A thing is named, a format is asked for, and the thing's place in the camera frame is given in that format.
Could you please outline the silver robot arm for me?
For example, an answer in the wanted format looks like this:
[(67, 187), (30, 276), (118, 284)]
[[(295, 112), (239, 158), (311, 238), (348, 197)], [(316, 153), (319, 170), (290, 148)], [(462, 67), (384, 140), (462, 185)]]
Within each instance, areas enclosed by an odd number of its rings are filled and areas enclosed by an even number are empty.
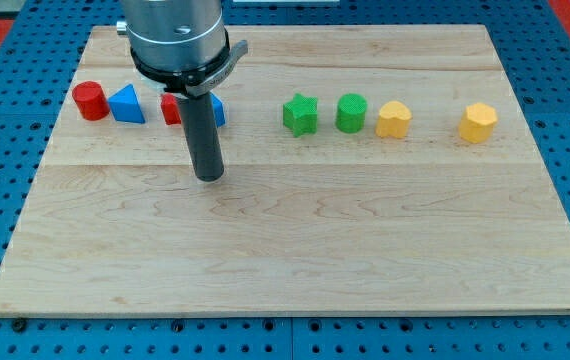
[(193, 70), (226, 51), (220, 0), (122, 0), (136, 58), (160, 71)]

